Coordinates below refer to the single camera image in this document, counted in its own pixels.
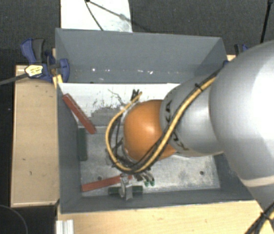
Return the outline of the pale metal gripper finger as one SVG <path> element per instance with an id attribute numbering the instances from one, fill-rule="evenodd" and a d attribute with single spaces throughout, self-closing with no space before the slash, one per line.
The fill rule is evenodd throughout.
<path id="1" fill-rule="evenodd" d="M 119 193 L 121 197 L 125 197 L 126 196 L 126 185 L 127 185 L 127 177 L 126 176 L 122 176 L 120 178 L 120 189 L 119 189 Z"/>
<path id="2" fill-rule="evenodd" d="M 133 184 L 131 183 L 130 179 L 127 178 L 126 182 L 126 200 L 133 199 Z"/>

